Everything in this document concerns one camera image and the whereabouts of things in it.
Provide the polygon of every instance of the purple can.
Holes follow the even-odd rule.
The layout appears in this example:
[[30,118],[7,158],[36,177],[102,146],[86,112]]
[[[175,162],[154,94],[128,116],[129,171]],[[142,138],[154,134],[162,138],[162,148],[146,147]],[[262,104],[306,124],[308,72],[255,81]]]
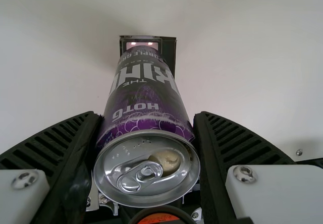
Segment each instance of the purple can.
[[154,207],[185,195],[199,159],[174,78],[158,51],[136,46],[121,57],[104,112],[93,178],[110,200]]
[[159,52],[135,46],[120,58],[97,148],[129,132],[156,129],[194,139],[174,77]]

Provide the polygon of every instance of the silver screw head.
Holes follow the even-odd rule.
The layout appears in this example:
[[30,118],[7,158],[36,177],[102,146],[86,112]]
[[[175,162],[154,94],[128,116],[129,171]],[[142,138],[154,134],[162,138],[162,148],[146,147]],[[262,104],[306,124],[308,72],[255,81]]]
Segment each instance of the silver screw head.
[[37,181],[37,179],[38,172],[34,170],[28,170],[15,177],[14,180],[11,182],[11,186],[15,190],[21,190],[27,188],[28,186],[31,186]]
[[296,151],[296,156],[301,156],[301,155],[303,155],[303,149],[298,149]]
[[90,205],[91,205],[91,198],[90,197],[87,197],[86,207],[89,207]]
[[198,215],[198,213],[197,213],[197,212],[194,212],[194,213],[192,214],[192,218],[193,218],[193,219],[198,218],[198,216],[199,216],[199,215]]
[[102,196],[100,197],[100,202],[101,202],[102,204],[107,204],[108,200],[107,200],[107,198],[106,198],[104,195],[102,195]]
[[255,171],[253,171],[249,166],[236,166],[233,169],[233,175],[242,183],[252,184],[254,183],[258,176]]

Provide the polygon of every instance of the pull tab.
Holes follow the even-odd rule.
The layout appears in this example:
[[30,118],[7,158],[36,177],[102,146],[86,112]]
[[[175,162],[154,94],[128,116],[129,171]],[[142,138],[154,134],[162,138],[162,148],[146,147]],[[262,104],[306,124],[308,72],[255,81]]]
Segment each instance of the pull tab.
[[153,161],[144,161],[129,169],[117,179],[119,190],[126,194],[135,194],[148,187],[163,175],[163,167]]

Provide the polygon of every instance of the purple label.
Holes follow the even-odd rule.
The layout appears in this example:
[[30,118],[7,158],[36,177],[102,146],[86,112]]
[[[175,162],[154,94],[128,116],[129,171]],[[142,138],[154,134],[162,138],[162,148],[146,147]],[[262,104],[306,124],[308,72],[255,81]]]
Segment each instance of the purple label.
[[173,75],[149,46],[133,47],[121,56],[103,116],[99,150],[123,134],[147,129],[194,139]]

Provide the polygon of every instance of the white wall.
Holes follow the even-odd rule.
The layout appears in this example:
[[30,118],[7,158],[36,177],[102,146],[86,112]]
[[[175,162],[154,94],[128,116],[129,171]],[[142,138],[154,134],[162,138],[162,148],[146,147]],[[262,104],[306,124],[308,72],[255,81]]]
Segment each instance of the white wall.
[[0,152],[102,113],[119,35],[178,39],[191,119],[208,110],[297,160],[323,157],[323,0],[0,0]]

